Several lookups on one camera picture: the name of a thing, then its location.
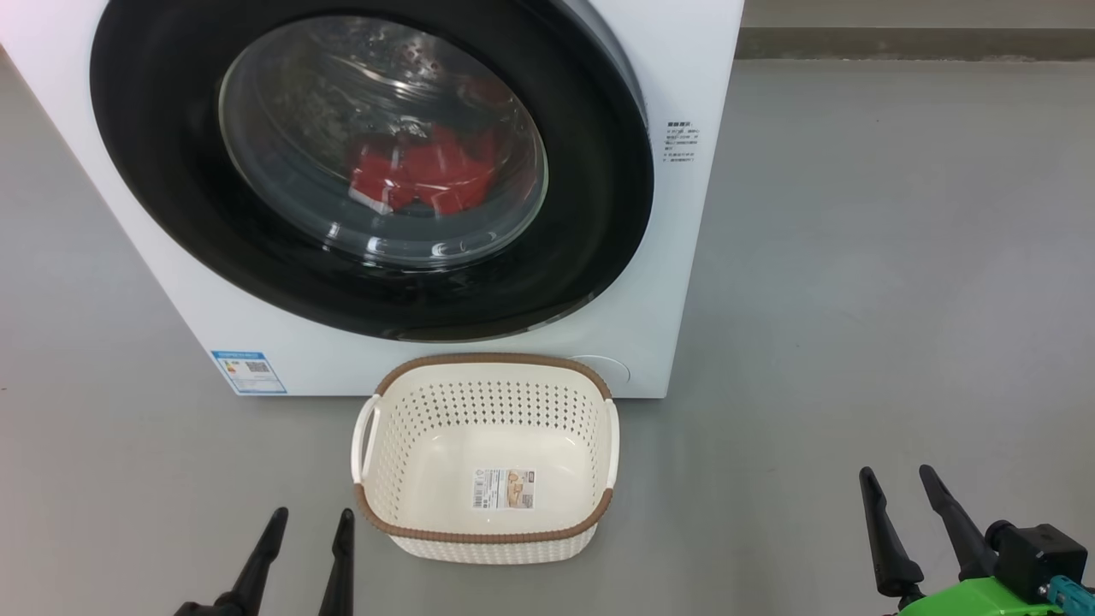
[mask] brown basket rim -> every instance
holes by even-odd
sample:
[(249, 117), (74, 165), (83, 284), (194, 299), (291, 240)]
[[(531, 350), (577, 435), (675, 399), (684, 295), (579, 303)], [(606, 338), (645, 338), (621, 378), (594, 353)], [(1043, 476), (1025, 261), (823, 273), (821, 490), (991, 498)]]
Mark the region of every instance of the brown basket rim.
[[(611, 399), (612, 394), (609, 392), (608, 385), (592, 369), (575, 362), (574, 360), (564, 360), (562, 358), (548, 358), (544, 356), (533, 356), (527, 353), (463, 353), (463, 355), (450, 355), (450, 356), (433, 356), (429, 358), (420, 358), (418, 360), (412, 360), (396, 368), (394, 371), (388, 374), (377, 386), (377, 394), (383, 396), (388, 388), (392, 386), (399, 377), (404, 374), (424, 367), (437, 367), (441, 364), (531, 364), (537, 367), (550, 367), (556, 369), (567, 369), (574, 372), (580, 373), (583, 376), (587, 377), (589, 381), (597, 386), (597, 390), (604, 396), (606, 399)], [(370, 524), (377, 527), (378, 531), (391, 535), (393, 537), (405, 537), (408, 539), (422, 539), (426, 542), (443, 542), (450, 544), (532, 544), (539, 542), (557, 542), (562, 539), (569, 539), (576, 537), (586, 531), (590, 530), (600, 522), (601, 516), (609, 509), (609, 503), (612, 502), (612, 488), (606, 488), (604, 492), (601, 495), (600, 502), (593, 508), (593, 511), (581, 522), (570, 526), (569, 528), (563, 528), (561, 531), (544, 531), (541, 533), (511, 533), (511, 534), (471, 534), (471, 533), (440, 533), (436, 531), (422, 531), (417, 528), (407, 528), (405, 526), (396, 526), (394, 524), (389, 524), (380, 519), (372, 508), (369, 507), (369, 499), (365, 496), (365, 487), (360, 484), (354, 485), (354, 493), (357, 497), (358, 508), (361, 510), (361, 515), (369, 521)]]

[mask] blue and white sticker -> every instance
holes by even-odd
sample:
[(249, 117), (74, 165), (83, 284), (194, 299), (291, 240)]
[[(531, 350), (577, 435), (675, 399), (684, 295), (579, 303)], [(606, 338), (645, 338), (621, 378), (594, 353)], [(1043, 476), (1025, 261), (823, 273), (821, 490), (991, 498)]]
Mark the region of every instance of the blue and white sticker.
[(214, 351), (212, 359), (238, 394), (286, 393), (281, 380), (262, 353)]

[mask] teal connector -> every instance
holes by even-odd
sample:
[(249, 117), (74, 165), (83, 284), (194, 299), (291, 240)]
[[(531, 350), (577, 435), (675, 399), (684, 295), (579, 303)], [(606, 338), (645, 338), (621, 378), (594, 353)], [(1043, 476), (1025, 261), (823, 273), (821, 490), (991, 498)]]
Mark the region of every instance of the teal connector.
[(1049, 581), (1047, 598), (1064, 611), (1065, 616), (1095, 616), (1095, 596), (1064, 576)]

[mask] empty basket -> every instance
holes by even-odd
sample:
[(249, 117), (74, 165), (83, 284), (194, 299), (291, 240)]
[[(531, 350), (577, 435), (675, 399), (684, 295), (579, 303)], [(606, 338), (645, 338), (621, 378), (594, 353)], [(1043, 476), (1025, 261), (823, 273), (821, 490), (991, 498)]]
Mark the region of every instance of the empty basket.
[(447, 356), (381, 382), (354, 428), (350, 472), (361, 513), (404, 550), (525, 565), (589, 544), (619, 453), (615, 405), (589, 368)]

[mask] front-loading washing machine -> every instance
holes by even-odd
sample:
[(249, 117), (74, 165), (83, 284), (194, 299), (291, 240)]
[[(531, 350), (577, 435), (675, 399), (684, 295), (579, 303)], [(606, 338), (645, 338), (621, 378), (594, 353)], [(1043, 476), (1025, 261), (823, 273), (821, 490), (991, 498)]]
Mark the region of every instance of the front-loading washing machine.
[(238, 394), (424, 356), (665, 396), (740, 0), (8, 0), (0, 44)]

